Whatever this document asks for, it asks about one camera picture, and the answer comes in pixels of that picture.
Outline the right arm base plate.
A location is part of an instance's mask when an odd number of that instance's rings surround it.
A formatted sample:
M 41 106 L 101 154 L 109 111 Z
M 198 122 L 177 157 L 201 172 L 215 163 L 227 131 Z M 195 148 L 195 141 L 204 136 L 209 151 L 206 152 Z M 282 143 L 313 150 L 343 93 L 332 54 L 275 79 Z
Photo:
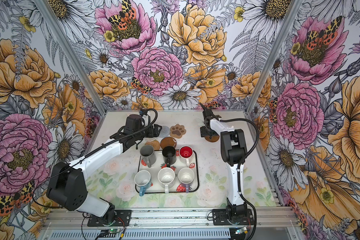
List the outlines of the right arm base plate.
M 229 213 L 226 209 L 213 209 L 212 221 L 215 226 L 254 226 L 254 214 L 251 209 L 239 215 Z

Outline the cork paw print coaster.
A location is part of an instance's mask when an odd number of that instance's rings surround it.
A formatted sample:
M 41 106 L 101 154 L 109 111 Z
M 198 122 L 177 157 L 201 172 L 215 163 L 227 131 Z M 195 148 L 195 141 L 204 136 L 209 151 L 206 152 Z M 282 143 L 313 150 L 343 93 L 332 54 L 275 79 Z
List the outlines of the cork paw print coaster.
M 185 129 L 184 125 L 176 124 L 175 126 L 170 127 L 170 136 L 176 139 L 181 139 L 187 130 Z

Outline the white mug red inside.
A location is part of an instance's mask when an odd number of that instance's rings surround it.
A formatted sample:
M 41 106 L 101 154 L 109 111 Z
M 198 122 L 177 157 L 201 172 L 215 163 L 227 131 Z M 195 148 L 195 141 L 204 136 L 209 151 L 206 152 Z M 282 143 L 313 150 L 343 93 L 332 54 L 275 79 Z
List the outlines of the white mug red inside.
M 193 155 L 194 151 L 190 146 L 183 146 L 179 149 L 180 160 L 187 167 L 190 167 Z

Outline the rattan wicker round coaster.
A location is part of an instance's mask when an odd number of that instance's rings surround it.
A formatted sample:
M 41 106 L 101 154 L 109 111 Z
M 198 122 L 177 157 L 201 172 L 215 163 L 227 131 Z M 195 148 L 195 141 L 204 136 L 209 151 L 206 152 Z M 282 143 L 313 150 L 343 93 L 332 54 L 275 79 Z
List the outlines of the rattan wicker round coaster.
M 145 145 L 146 146 L 152 146 L 155 151 L 159 151 L 160 148 L 161 148 L 160 142 L 157 141 L 157 140 L 154 140 L 154 141 L 151 141 L 151 142 L 146 142 Z

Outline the grey-blue woven round coaster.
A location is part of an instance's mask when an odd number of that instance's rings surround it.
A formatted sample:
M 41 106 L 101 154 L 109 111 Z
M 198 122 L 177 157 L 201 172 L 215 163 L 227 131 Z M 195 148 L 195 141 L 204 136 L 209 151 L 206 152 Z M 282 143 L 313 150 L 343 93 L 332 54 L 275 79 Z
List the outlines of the grey-blue woven round coaster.
M 168 137 L 169 135 L 170 135 L 170 128 L 168 126 L 163 126 L 160 131 L 159 137 L 165 138 Z

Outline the plain brown wooden round coaster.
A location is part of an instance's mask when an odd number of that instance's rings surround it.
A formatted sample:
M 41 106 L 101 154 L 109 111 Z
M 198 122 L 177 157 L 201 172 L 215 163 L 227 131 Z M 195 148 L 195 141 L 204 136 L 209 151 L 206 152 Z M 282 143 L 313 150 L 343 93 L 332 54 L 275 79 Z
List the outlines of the plain brown wooden round coaster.
M 205 136 L 204 138 L 206 141 L 208 141 L 210 143 L 215 143 L 215 142 L 219 141 L 220 136 Z

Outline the scratched brown wooden round coaster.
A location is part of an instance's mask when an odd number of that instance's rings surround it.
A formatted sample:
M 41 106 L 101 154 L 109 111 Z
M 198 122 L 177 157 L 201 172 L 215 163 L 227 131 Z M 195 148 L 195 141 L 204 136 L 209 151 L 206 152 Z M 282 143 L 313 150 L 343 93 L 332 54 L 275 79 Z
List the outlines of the scratched brown wooden round coaster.
M 164 149 L 165 147 L 173 147 L 176 148 L 177 141 L 173 137 L 165 137 L 160 142 L 160 147 Z

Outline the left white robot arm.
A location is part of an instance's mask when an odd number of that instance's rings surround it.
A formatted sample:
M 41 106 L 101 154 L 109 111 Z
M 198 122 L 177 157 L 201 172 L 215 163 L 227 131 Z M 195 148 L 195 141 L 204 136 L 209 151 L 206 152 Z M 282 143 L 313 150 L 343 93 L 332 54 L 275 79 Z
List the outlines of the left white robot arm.
M 95 150 L 70 163 L 57 163 L 52 168 L 46 195 L 68 211 L 79 211 L 96 216 L 107 225 L 116 219 L 115 206 L 89 194 L 85 181 L 111 159 L 138 146 L 145 138 L 158 137 L 162 127 L 149 116 L 154 109 L 129 115 L 125 126 Z

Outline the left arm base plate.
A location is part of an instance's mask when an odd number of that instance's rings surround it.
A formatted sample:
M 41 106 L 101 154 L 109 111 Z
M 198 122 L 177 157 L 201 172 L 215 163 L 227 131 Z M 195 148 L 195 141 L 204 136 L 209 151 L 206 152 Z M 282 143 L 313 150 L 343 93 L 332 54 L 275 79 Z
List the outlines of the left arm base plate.
M 113 210 L 106 213 L 104 217 L 91 215 L 88 227 L 128 227 L 131 220 L 132 210 Z

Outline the multicolour woven round coaster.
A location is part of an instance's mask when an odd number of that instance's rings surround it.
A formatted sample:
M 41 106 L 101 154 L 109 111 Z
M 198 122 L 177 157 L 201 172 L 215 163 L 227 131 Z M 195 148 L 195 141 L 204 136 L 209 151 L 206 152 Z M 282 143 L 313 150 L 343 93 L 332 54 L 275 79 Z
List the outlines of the multicolour woven round coaster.
M 146 142 L 153 142 L 153 141 L 155 141 L 156 139 L 157 139 L 157 137 L 144 138 L 144 140 L 145 140 Z

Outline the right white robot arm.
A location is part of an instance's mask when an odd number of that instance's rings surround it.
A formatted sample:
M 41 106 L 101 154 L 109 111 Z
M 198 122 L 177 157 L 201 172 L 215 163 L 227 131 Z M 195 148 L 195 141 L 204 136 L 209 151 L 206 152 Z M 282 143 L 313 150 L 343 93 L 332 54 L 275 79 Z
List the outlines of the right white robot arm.
M 247 119 L 236 118 L 230 120 L 222 120 L 213 111 L 203 104 L 204 126 L 201 127 L 201 137 L 212 139 L 216 136 L 220 137 L 221 156 L 228 166 L 229 183 L 227 211 L 234 215 L 248 209 L 248 205 L 242 196 L 240 177 L 241 177 L 241 161 L 246 158 L 248 153 L 244 131 L 229 126 L 228 123 L 243 121 Z

